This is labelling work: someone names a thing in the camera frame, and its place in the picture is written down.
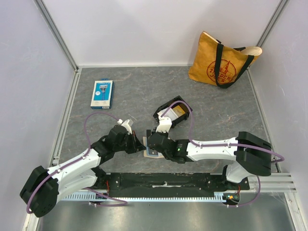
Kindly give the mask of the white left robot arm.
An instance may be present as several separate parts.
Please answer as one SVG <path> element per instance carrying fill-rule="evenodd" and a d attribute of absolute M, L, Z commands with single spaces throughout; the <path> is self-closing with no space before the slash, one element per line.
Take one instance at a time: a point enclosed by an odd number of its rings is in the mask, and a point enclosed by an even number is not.
<path fill-rule="evenodd" d="M 20 197 L 26 211 L 40 218 L 48 214 L 66 196 L 81 189 L 101 189 L 106 183 L 100 165 L 112 159 L 117 152 L 134 154 L 145 150 L 134 131 L 115 125 L 78 156 L 50 168 L 36 167 L 23 186 Z"/>

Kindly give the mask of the beige leather card holder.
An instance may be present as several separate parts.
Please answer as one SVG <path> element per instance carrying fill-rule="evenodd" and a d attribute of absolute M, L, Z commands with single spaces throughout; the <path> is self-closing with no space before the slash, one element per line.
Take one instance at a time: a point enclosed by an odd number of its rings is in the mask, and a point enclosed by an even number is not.
<path fill-rule="evenodd" d="M 145 150 L 143 151 L 143 156 L 144 157 L 147 157 L 147 158 L 155 158 L 155 159 L 158 159 L 158 158 L 163 158 L 163 155 L 161 153 L 158 153 L 157 151 L 155 150 L 152 150 L 148 147 L 148 144 L 147 144 L 147 138 L 146 137 L 143 137 L 143 145 L 145 146 Z"/>

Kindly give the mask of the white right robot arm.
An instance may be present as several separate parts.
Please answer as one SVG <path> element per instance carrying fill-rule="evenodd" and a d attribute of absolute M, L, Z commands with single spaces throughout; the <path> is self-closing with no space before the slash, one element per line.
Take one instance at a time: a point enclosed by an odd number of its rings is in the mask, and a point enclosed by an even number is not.
<path fill-rule="evenodd" d="M 248 176 L 271 175 L 271 144 L 245 131 L 219 141 L 174 141 L 167 133 L 153 132 L 147 146 L 178 164 L 208 159 L 231 161 L 220 177 L 221 186 L 228 190 Z"/>

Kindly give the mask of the black plastic card box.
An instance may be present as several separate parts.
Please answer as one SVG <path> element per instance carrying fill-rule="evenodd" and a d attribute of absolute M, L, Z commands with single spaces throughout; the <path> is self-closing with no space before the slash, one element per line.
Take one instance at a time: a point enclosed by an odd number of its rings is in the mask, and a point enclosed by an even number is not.
<path fill-rule="evenodd" d="M 172 105 L 172 103 L 176 101 L 185 102 L 181 96 L 176 96 L 175 98 L 169 100 L 168 102 L 164 103 L 163 105 L 159 106 L 155 113 L 153 114 L 154 119 L 159 122 L 159 116 L 164 113 L 164 111 Z M 172 121 L 171 127 L 174 128 L 178 123 L 182 122 L 183 120 L 187 120 L 190 115 L 190 112 L 186 105 L 183 103 L 176 103 L 174 104 L 165 114 L 166 117 L 169 117 Z"/>

